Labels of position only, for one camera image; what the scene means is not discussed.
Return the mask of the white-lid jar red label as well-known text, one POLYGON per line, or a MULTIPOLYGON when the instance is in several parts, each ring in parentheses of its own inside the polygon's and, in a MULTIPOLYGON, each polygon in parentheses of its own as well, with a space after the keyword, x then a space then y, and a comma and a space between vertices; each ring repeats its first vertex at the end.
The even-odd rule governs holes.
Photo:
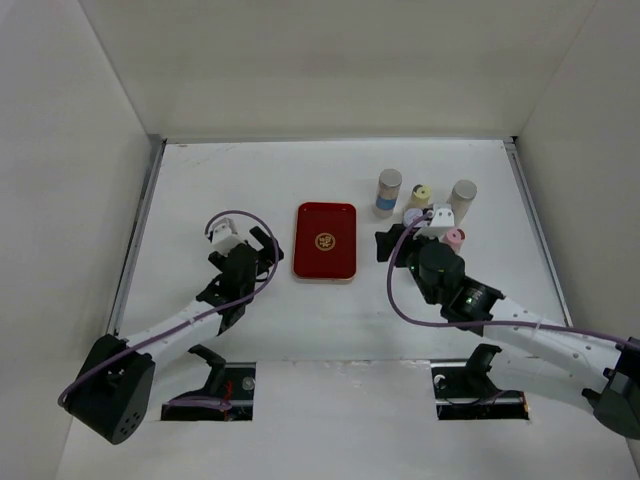
POLYGON ((423 215, 424 211, 422 209, 407 209, 403 214, 403 225, 405 227, 422 228, 425 225, 423 215))

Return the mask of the yellow-lid condiment bottle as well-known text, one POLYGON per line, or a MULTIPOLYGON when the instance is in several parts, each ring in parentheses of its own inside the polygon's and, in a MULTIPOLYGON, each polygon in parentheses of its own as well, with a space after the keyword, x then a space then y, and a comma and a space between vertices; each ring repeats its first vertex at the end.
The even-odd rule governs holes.
POLYGON ((410 209, 424 210, 430 204, 431 188, 426 184, 417 184, 413 187, 409 200, 404 208, 405 211, 410 209))

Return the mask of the silver-lid jar blue label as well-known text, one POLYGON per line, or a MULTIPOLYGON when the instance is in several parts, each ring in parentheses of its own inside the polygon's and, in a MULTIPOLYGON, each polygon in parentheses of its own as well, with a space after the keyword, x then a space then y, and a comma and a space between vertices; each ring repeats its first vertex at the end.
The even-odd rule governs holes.
POLYGON ((402 185, 401 173, 393 168, 383 170, 378 177, 373 211, 379 218, 393 215, 402 185))

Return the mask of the pink-lid condiment bottle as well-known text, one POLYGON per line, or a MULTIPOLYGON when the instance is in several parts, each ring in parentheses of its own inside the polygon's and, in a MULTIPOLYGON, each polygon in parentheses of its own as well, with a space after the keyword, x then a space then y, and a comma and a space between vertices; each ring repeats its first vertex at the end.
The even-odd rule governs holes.
POLYGON ((465 239, 466 234, 461 228, 452 228, 443 235, 441 241, 459 254, 465 239))

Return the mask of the silver-lid jar white contents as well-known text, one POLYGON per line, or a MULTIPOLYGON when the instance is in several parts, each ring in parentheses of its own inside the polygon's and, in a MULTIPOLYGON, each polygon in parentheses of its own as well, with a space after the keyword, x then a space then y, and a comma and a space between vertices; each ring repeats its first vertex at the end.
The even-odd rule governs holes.
POLYGON ((459 227, 477 195, 477 186, 467 179, 457 181, 451 190, 447 203, 454 216, 454 225, 459 227))

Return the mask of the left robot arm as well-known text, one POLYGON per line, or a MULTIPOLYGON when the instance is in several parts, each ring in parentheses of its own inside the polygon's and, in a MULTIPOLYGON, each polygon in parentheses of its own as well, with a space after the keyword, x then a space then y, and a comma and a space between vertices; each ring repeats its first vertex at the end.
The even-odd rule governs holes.
POLYGON ((144 419, 155 374, 191 354, 205 361, 190 375, 194 391, 165 401, 162 418, 225 416, 239 409, 225 359, 204 344, 226 333, 244 316, 284 257, 269 228, 255 226, 250 234, 257 247, 242 239, 228 219, 209 227, 207 236, 213 245, 209 261, 218 275, 183 310, 154 327, 127 338, 105 334, 96 340, 76 379, 60 394, 59 406, 118 445, 144 419))

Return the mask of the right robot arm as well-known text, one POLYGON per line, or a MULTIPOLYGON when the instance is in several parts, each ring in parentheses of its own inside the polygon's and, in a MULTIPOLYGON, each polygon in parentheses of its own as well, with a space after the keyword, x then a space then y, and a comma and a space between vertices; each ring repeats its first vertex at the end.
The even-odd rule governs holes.
POLYGON ((387 280, 408 270, 424 302, 439 309, 440 321, 405 314, 393 297, 392 310, 415 326, 458 329, 484 342, 469 358, 464 384, 489 394, 500 384, 534 391, 592 414, 610 431, 639 437, 639 341, 567 327, 539 316, 500 290, 469 277, 452 247, 394 224, 374 235, 376 259, 387 263, 387 280))

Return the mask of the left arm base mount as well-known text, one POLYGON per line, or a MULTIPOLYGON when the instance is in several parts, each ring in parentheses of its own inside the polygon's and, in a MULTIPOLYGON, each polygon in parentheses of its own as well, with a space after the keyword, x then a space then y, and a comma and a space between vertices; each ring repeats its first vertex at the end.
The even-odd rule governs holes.
POLYGON ((201 358, 209 368, 203 386, 164 402, 160 420, 167 422, 251 421, 254 411, 257 368, 255 363, 228 363, 203 345, 188 353, 201 358))

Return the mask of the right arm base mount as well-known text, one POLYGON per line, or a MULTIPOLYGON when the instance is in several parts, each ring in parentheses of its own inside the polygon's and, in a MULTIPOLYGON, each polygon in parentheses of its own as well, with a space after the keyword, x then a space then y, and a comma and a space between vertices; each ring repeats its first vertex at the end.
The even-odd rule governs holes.
POLYGON ((431 365, 436 415, 441 421, 528 420, 522 392, 500 390, 489 379, 498 346, 480 344, 466 360, 431 365))

